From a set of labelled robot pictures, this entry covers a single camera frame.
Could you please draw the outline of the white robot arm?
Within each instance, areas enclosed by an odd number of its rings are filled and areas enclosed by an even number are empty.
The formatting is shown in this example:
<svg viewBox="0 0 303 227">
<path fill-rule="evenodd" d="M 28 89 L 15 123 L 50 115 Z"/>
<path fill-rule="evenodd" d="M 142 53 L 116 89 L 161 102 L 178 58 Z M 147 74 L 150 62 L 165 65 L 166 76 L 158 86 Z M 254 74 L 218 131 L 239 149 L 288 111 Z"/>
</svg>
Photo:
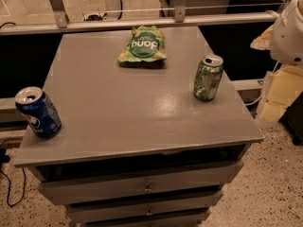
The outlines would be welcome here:
<svg viewBox="0 0 303 227">
<path fill-rule="evenodd" d="M 281 63 L 303 65 L 303 0 L 292 0 L 275 20 L 270 54 Z"/>
</svg>

